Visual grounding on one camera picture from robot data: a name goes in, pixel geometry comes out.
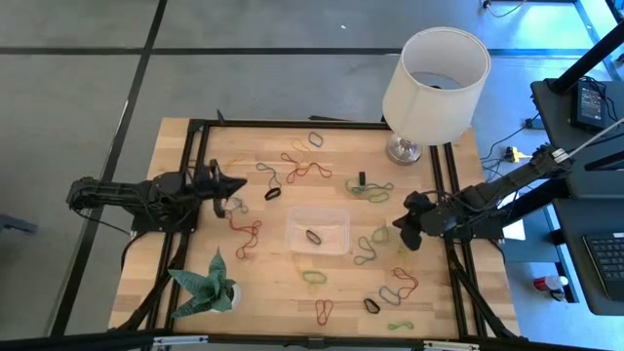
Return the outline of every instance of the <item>white lampshade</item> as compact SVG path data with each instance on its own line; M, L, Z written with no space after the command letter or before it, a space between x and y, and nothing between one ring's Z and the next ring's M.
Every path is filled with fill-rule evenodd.
M447 27L416 33L383 98L388 125L418 144L458 139L470 126L490 67L488 49L470 33Z

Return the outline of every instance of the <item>transparent plastic box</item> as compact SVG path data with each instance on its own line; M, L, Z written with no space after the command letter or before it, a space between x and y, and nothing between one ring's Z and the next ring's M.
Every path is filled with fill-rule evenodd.
M286 242L290 250L303 254L346 254L349 252L349 212L339 209L289 209ZM321 238L317 245L306 236L311 230Z

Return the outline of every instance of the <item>concrete floor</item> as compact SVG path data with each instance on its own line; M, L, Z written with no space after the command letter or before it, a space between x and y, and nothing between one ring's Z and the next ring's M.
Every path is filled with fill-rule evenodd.
M3 0L0 46L141 47L157 1ZM496 4L503 12L513 4ZM578 49L592 42L572 5L527 3L496 19L479 1L170 1L156 47L400 47L417 30L456 26L495 49ZM311 114L377 120L397 57L152 57L115 180L144 178L162 117L302 119ZM496 140L535 114L529 83L556 77L576 58L495 57L473 125L485 156ZM82 220L64 204L72 180L97 176L128 94L138 57L0 55L0 213L39 224L35 236L0 235L0 339L47 332ZM599 65L592 75L608 80ZM529 153L547 141L524 131L501 145ZM507 166L501 172L508 172ZM128 227L107 209L104 219ZM127 238L101 228L68 332L107 326ZM508 266L521 330L529 339L624 348L624 318L560 304L524 289L554 269ZM592 324L592 338L586 332ZM211 349L239 349L235 345ZM257 347L277 350L278 347Z

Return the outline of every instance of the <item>silver lamp base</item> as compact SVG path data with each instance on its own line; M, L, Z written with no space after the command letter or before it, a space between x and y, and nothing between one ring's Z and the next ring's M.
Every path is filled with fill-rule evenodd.
M388 139L386 154L390 161L397 165L408 166L418 161L422 154L422 147L393 134Z

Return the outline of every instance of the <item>wooden table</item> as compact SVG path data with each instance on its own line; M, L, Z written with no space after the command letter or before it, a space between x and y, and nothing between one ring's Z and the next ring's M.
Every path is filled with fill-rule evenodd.
M162 172L177 171L184 145L187 119L165 118L156 141L148 178ZM205 162L216 158L228 176L249 180L237 196L249 206L248 214L234 214L236 225L262 221L258 244L249 250L249 258L239 259L237 248L249 239L245 233L229 229L227 220L215 217L212 202L202 206L197 231L192 234L185 270L207 274L208 266L219 247L227 265L227 276L242 288L242 301L233 311L223 314L201 313L177 319L175 332L255 334L255 335L327 335L351 337L412 337L457 338L457 325L449 283L449 269L444 243L423 236L419 251L399 253L402 246L396 228L391 229L390 242L374 245L378 259L355 265L353 257L362 254L357 240L406 213L405 197L413 190L435 189L431 155L424 148L421 159L408 167L391 163L384 148L390 131L321 130L325 142L316 148L307 142L307 129L274 129L244 127L212 127ZM310 157L333 172L331 178L321 177L316 170L286 183L293 169L280 159L288 152L294 159L304 155L292 147L301 139L312 150ZM445 188L450 189L444 162ZM468 131L453 144L461 187L483 181L483 173L474 133ZM228 167L228 161L236 160ZM282 196L265 201L270 173L259 172L258 162L275 167L282 181ZM391 181L395 189L389 201L379 204L361 200L347 192L344 181L367 174L367 182ZM290 252L286 246L288 210L294 206L346 209L351 216L351 247L346 255L308 255ZM125 322L151 289L163 243L162 233L149 233L130 248L113 306L110 326ZM493 311L512 332L518 332L516 314L511 300L505 266L499 251L487 241L472 242L480 291ZM393 290L405 282L394 278L392 268L400 266L411 272L418 288L400 306L382 301L378 289L388 285ZM324 285L310 285L301 279L303 270L324 272ZM190 297L182 290L179 304ZM381 306L378 315L364 309L363 299L372 298ZM326 326L317 324L314 303L331 299L335 306ZM157 326L164 325L169 292L161 300ZM475 333L470 298L463 293L468 328ZM389 323L412 321L413 330L389 331Z

